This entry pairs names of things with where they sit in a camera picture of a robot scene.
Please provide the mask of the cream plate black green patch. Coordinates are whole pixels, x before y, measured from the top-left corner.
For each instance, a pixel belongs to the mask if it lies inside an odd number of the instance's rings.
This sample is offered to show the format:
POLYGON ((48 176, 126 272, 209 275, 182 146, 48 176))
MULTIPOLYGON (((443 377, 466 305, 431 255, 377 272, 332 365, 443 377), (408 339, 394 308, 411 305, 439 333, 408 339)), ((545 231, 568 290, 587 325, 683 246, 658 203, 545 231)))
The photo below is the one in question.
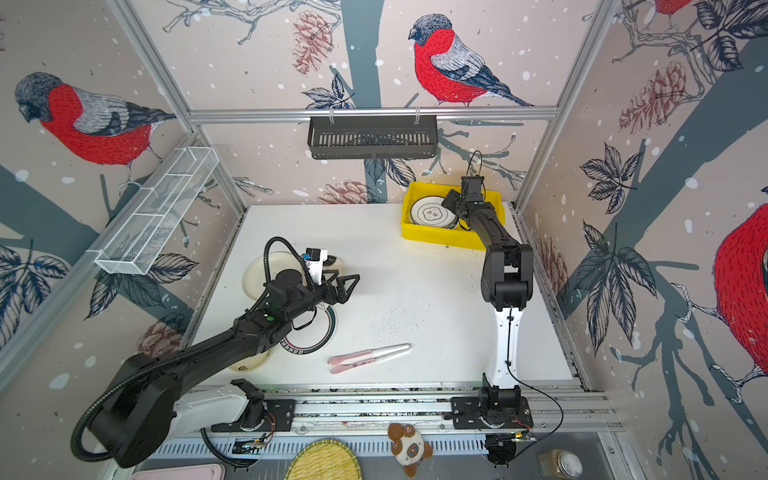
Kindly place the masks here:
POLYGON ((341 258, 334 255, 328 255, 323 263, 323 271, 330 271, 331 274, 336 271, 339 276, 343 276, 346 274, 346 265, 341 258))

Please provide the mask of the yellow plastic bin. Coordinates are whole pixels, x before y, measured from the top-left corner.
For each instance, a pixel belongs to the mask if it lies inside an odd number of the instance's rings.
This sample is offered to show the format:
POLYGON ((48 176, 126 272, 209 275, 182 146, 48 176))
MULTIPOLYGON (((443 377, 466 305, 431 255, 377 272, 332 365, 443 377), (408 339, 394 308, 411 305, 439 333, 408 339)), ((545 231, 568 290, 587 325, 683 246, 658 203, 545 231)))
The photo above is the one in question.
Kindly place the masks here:
POLYGON ((454 229, 414 225, 409 210, 415 201, 427 196, 445 197, 449 190, 461 192, 459 186, 413 182, 408 187, 402 207, 401 231, 407 240, 474 250, 489 248, 511 251, 519 246, 505 228, 505 213, 501 195, 485 188, 485 202, 469 203, 469 221, 459 220, 454 229))

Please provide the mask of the plate green rim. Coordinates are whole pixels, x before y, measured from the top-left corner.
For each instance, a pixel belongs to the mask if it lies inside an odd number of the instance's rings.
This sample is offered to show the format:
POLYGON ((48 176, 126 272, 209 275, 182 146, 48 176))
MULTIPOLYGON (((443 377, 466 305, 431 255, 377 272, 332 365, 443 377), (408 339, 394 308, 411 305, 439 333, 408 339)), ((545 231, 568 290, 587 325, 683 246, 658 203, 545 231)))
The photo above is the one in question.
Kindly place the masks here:
POLYGON ((292 330, 280 342, 281 347, 294 355, 309 355, 324 348, 332 339, 337 319, 331 306, 318 306, 293 321, 292 330))

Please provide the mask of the cream bear print plate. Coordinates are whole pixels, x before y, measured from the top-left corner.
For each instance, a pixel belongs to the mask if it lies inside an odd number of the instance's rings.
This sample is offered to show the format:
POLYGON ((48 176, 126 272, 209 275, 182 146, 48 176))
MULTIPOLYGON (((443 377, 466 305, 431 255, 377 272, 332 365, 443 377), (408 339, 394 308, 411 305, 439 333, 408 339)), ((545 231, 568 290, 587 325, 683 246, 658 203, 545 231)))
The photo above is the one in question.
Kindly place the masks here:
MULTIPOLYGON (((264 257, 259 257, 246 270, 242 278, 242 288, 245 294, 256 301, 265 290, 267 278, 264 272, 264 257)), ((296 270, 302 273, 302 267, 294 256, 287 251, 270 252, 268 255, 270 278, 275 280, 284 270, 296 270)))

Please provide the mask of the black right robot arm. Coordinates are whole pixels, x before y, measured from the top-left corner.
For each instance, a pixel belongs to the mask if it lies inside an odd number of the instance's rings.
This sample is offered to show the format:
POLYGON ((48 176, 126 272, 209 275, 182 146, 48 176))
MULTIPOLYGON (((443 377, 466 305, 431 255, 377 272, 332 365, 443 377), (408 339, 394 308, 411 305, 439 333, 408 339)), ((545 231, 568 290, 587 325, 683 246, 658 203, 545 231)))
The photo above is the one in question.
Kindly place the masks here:
POLYGON ((496 339, 476 397, 451 399, 446 416, 457 430, 531 427, 517 373, 523 310, 533 296, 533 252, 510 235, 480 193, 449 191, 442 205, 475 232, 485 247, 480 275, 483 300, 494 312, 496 339))

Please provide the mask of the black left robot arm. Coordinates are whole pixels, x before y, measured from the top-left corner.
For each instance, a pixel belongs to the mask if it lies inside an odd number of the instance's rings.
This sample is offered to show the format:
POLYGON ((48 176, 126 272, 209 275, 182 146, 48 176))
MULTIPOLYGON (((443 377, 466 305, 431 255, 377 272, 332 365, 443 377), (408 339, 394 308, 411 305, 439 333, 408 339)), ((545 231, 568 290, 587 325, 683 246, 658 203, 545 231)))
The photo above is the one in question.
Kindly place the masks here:
POLYGON ((307 263, 319 250, 301 255, 280 236, 267 241, 263 254, 264 290, 230 328, 163 357, 138 353, 125 361, 75 424, 69 446, 76 459, 114 460, 121 467, 143 462, 166 440, 175 404, 193 387, 273 348, 294 330, 296 318, 319 305, 346 303, 360 280, 335 270, 314 278, 307 263))

